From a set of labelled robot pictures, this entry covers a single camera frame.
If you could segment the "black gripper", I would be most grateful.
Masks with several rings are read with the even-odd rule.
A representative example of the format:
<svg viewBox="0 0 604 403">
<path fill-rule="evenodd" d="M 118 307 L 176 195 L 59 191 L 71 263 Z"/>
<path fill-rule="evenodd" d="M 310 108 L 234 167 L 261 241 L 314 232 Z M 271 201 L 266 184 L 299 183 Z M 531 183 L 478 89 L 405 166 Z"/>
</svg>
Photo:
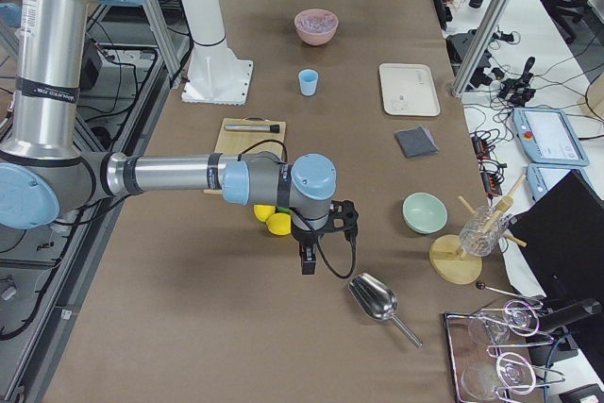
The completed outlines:
<svg viewBox="0 0 604 403">
<path fill-rule="evenodd" d="M 318 222 L 300 216 L 292 217 L 292 235 L 298 241 L 298 255 L 301 274 L 313 275 L 316 266 L 316 253 L 319 249 L 320 238 L 328 233 L 329 222 L 322 226 Z"/>
</svg>

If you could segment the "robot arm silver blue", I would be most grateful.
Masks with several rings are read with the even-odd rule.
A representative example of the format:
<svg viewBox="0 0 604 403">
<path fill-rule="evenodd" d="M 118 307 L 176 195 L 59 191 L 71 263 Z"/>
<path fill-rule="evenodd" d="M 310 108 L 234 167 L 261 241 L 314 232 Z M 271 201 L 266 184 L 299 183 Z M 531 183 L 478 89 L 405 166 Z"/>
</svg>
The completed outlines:
<svg viewBox="0 0 604 403">
<path fill-rule="evenodd" d="M 73 141 L 89 5 L 145 0 L 23 0 L 12 131 L 1 143 L 1 222 L 29 229 L 106 197 L 218 190 L 240 205 L 292 214 L 304 274 L 335 230 L 336 170 L 319 154 L 293 163 L 270 152 L 189 157 L 89 153 Z"/>
</svg>

